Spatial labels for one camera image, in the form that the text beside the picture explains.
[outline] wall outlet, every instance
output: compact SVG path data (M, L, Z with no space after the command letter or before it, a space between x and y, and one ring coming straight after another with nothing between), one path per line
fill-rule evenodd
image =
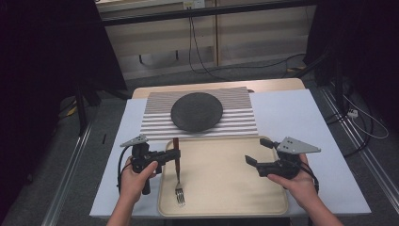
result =
M205 8L205 0L195 0L193 3L194 8Z
M194 1L183 2L183 9L194 8Z

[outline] table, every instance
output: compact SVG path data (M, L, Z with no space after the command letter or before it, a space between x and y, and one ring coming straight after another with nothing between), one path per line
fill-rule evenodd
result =
M135 121L141 121L147 102L146 97L150 92L237 86L247 86L248 89L254 90L249 96L259 135L275 141L281 141L287 136L294 137L322 149L320 153L309 154L308 159L320 182L319 195L332 213L340 216L371 213L310 92L304 88L299 79L276 79L137 89L133 99L126 105L120 130L90 215L96 218L109 218L112 213L118 199L118 191L111 185L116 181L114 170L120 155L119 145L139 133L140 125ZM155 143L151 146L155 150L165 149L165 143ZM163 218L157 210L159 178L160 176L157 176L152 179L152 193L142 196L135 205L134 217ZM287 197L288 211L274 217L304 216L306 213L296 204L288 191Z

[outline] cable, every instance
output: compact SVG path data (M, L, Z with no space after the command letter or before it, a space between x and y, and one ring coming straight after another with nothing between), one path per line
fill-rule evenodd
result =
M386 138L386 137L388 137L388 136L390 135L390 132L388 131L388 129L387 129L381 122L379 122L379 121L376 120L373 116L367 114L365 111L363 111L362 109L360 109L359 107L357 107L355 104L353 104L353 103L352 103L348 98L346 98L345 96L344 96L344 98L345 98L346 101L348 101L353 107L355 107L358 111L360 111L360 112L362 112L363 114L365 114L366 116L370 117L370 119L376 121L376 122L385 130L385 132L386 132L387 134L386 134L384 137L377 137L377 136L375 136L375 135L372 135L372 134L368 133L367 131L364 131L363 129L361 129L360 126L358 126L358 125L355 123L353 117L351 117L351 118L352 118L352 122L358 127L358 129L359 129L361 132L365 133L366 135L368 135L368 136L370 136L370 137L378 138L378 139L383 139L383 138Z
M372 115L372 110L371 110L371 108L369 107L368 103L365 102L365 104L366 104L367 108L369 109L370 115ZM360 116L361 120L363 121L364 129L367 130L367 128L366 128L366 123L365 123L363 117L362 117L361 115L359 115L359 116ZM373 121L372 119L370 119L370 132L369 132L369 134L372 134L373 131L374 131L374 121ZM367 147L367 145L368 145L369 142L370 142L370 139L371 139L371 137L370 137L369 135L366 134L366 137L364 138L363 142L359 145L359 147L358 147L354 152L352 152L352 153L347 153L347 154L345 154L343 157L344 157L344 158L348 158L348 157L353 156L353 155L356 154L356 153L359 153L360 151L362 151L364 148Z
M121 177L122 177L122 172L125 170L125 168L127 167L127 166L125 166L124 168L123 168L123 170L120 170L120 166L121 166L121 163L122 163L122 158L123 158L123 155L124 155L124 153L126 152L126 150L129 148L130 146L127 146L127 147L125 147L124 149L123 149L123 151L121 152L121 154L120 154L120 161L119 161L119 163L118 163L118 191L120 192L120 187L121 187Z
M188 62L189 62L189 65L190 65L191 70L192 70L194 73L208 73L208 74L210 74L210 75L213 76L213 77L216 77L216 78L219 78L219 79L223 79L223 80L227 80L227 81L231 81L231 80L229 80L229 79L227 79L227 78L215 76L215 75L213 75L213 74L211 74L211 73L212 73L212 72L215 72L215 71L228 70L228 69L262 69L262 68L268 68L268 67L273 67L273 66L279 65L279 64L281 64L281 63L287 62L289 59L294 58L294 57L305 56L305 54L292 55L292 56L288 56L287 58L285 58L285 59L283 59L282 61L279 61L279 62L277 62L277 63L273 63L273 64L269 64L269 65L263 65L263 66L232 66L232 67L215 68L215 69L209 70L209 69L206 69L206 68L204 67L203 62L202 62L201 57L200 57L200 51L199 51L199 47L198 47L198 44L197 44L197 38L196 38L196 32L195 32L195 27L194 27L194 21L193 21L193 19L192 19L191 17L188 18L188 19L189 19L189 22L190 22L190 46L189 46L189 52L188 52ZM198 54L198 56L199 56L199 61L200 61L201 65L202 65L202 68L205 70L205 72L196 71L196 70L193 68L193 66L192 66L192 63L191 63L191 49L192 49L191 42L192 42L192 37L194 37L194 41L195 41L195 43L196 43L197 54Z
M227 79L227 78L224 78L224 77L219 77L219 76L216 76L216 75L214 75L214 74L211 74L211 73L205 68L205 66L203 65L203 62L202 62L202 58L200 57L200 51L199 51L199 46L198 46L198 44L197 44L196 30L195 30L195 27L194 27L193 18L192 18L192 17L189 17L188 20L189 20L189 22L190 22L190 50L189 50L189 53L188 53L188 61L189 61L189 63L190 63L191 69L194 71L194 69L193 69L193 67L192 67L192 65L191 65L191 27L192 27L192 28L193 28L193 29L192 29L192 33L193 33L193 37L194 37L194 42L196 43L196 48L197 48L197 55L199 56L199 62L200 62L200 64L202 65L202 68L206 71L206 73L208 73L208 74L211 75L212 77L215 77L215 78L222 79L222 80L224 80L224 81L230 82L230 81L231 81L230 79Z

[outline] beige tray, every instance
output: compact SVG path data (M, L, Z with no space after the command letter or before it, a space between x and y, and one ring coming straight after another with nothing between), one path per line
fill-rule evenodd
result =
M260 137L180 139L185 206L176 201L174 161L164 166L159 212L166 217L244 217L280 215L288 202L281 186L259 177L245 155L273 162L276 154ZM172 149L170 142L167 149Z

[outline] white table surface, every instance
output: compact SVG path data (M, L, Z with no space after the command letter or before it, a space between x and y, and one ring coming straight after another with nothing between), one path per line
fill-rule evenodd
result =
M371 213L358 184L329 132L327 125L307 89L250 93L259 135L273 141L293 137L322 149L320 153L307 154L309 163L319 180L319 196L331 210L340 216ZM117 168L122 148L120 144L140 132L141 120L147 99L127 102L120 122L114 146L106 165L90 215L109 218L118 200ZM149 142L151 151L164 151L165 143ZM160 175L151 179L152 193L141 196L135 205L134 217L162 218L157 209ZM291 194L287 191L289 208L284 215L276 217L304 216Z

